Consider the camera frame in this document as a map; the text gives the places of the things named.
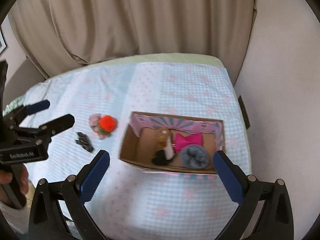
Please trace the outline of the person's left hand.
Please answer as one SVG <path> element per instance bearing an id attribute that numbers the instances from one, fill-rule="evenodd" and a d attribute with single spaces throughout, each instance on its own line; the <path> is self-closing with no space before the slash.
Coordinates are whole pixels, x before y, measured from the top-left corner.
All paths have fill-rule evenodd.
<path id="1" fill-rule="evenodd" d="M 12 181 L 13 179 L 13 174 L 10 172 L 6 172 L 1 170 L 0 171 L 0 179 L 1 179 L 1 184 L 8 184 Z M 20 172 L 20 177 L 17 178 L 17 182 L 20 186 L 20 191 L 22 194 L 26 195 L 29 191 L 29 184 L 28 184 L 28 171 L 25 165 L 21 166 L 21 172 Z"/>

